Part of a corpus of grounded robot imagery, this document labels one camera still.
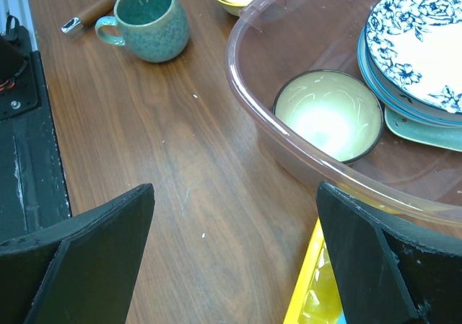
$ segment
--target teal ceramic mug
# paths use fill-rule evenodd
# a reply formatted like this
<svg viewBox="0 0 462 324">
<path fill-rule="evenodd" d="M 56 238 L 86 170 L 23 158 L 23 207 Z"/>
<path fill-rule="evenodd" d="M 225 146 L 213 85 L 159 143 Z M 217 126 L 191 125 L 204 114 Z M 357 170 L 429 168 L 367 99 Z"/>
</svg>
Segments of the teal ceramic mug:
<svg viewBox="0 0 462 324">
<path fill-rule="evenodd" d="M 111 45 L 126 45 L 145 61 L 169 61 L 188 43 L 188 19 L 178 0 L 117 0 L 114 15 L 96 22 L 99 39 Z M 117 27 L 121 37 L 103 32 L 104 26 Z"/>
</svg>

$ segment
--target yellow plastic container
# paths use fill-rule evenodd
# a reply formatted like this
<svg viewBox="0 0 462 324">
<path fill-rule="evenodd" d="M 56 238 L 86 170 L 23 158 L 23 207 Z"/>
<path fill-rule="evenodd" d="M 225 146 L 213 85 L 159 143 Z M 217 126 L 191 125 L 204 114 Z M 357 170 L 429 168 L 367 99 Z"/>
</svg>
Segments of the yellow plastic container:
<svg viewBox="0 0 462 324">
<path fill-rule="evenodd" d="M 337 324 L 340 316 L 339 290 L 318 219 L 284 324 Z"/>
</svg>

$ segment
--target plastic tub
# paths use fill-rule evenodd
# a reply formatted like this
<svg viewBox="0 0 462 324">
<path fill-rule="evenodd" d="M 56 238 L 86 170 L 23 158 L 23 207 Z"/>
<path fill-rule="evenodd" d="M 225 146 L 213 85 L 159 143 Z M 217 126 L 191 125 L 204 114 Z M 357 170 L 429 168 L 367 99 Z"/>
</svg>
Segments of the plastic tub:
<svg viewBox="0 0 462 324">
<path fill-rule="evenodd" d="M 227 44 L 227 78 L 273 157 L 308 185 L 327 180 L 381 209 L 462 226 L 462 154 L 385 131 L 366 157 L 344 165 L 299 137 L 271 112 L 280 88 L 312 69 L 362 79 L 357 43 L 379 0 L 254 0 Z"/>
</svg>

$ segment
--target screw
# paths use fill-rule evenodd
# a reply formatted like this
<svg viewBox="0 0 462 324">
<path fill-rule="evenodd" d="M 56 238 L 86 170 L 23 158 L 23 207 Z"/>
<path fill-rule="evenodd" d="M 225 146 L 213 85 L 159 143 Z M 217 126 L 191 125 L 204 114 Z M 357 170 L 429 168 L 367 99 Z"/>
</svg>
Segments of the screw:
<svg viewBox="0 0 462 324">
<path fill-rule="evenodd" d="M 10 104 L 12 106 L 12 108 L 14 108 L 15 110 L 19 109 L 21 107 L 21 103 L 20 102 L 17 102 L 16 100 L 13 100 L 12 103 Z"/>
</svg>

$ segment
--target wooden table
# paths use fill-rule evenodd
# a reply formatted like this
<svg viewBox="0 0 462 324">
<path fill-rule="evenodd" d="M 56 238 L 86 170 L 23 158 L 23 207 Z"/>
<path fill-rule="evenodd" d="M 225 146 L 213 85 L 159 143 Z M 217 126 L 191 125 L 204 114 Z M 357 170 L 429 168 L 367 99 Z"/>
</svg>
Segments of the wooden table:
<svg viewBox="0 0 462 324">
<path fill-rule="evenodd" d="M 225 46 L 236 18 L 214 0 L 181 0 L 188 47 L 148 64 L 93 29 L 61 33 L 94 1 L 30 3 L 74 214 L 140 183 L 156 190 L 127 323 L 281 323 L 315 190 L 269 156 L 231 94 Z"/>
</svg>

